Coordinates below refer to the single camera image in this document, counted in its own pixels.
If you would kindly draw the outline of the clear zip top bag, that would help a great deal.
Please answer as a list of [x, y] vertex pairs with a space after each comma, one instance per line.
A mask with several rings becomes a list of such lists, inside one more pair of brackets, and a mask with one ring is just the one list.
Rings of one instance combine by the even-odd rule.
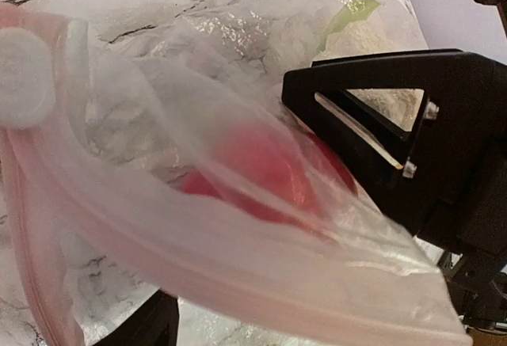
[[273, 337], [469, 345], [444, 277], [281, 101], [330, 56], [423, 44], [394, 0], [257, 0], [117, 49], [1, 6], [1, 161], [14, 254], [51, 345], [83, 345], [71, 239]]

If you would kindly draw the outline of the red fake dragon fruit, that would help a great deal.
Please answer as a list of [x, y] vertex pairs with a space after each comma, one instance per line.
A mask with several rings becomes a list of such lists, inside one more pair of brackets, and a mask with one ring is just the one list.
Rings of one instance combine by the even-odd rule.
[[[353, 176], [323, 141], [305, 131], [298, 134], [298, 140], [307, 153], [309, 163], [330, 180], [339, 195], [347, 200], [351, 196], [358, 197]], [[212, 155], [241, 177], [292, 207], [321, 218], [326, 215], [323, 198], [312, 186], [292, 142], [275, 131], [256, 124], [228, 129], [213, 144]], [[307, 223], [285, 214], [240, 192], [236, 184], [207, 177], [198, 169], [184, 179], [181, 190], [190, 195], [207, 196], [229, 203], [265, 222], [322, 235], [322, 225]]]

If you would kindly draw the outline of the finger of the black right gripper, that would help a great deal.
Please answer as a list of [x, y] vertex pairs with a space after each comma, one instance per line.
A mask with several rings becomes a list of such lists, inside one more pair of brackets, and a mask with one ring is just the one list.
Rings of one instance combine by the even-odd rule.
[[282, 90], [283, 103], [339, 155], [378, 208], [411, 233], [425, 207], [416, 197], [412, 130], [402, 130], [350, 91], [420, 89], [415, 52], [318, 62], [287, 72]]

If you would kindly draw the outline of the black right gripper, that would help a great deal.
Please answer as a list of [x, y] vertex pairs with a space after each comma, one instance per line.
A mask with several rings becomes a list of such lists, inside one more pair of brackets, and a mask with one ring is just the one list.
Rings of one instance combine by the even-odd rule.
[[445, 272], [467, 322], [506, 319], [506, 67], [465, 51], [414, 53], [423, 102], [411, 132], [417, 233], [459, 261]]

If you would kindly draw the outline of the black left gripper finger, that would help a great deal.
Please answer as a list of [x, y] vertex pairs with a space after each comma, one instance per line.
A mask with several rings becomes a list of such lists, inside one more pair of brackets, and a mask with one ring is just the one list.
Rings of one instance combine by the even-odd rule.
[[95, 346], [176, 346], [179, 320], [177, 298], [156, 291]]

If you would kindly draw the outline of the green fake cabbage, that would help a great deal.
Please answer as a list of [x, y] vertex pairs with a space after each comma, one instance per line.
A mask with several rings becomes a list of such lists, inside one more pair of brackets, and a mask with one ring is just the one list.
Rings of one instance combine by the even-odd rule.
[[[426, 50], [428, 45], [415, 18], [396, 3], [379, 3], [356, 19], [351, 5], [337, 13], [324, 32], [316, 61], [397, 51]], [[420, 89], [352, 89], [355, 97], [411, 131], [421, 104]]]

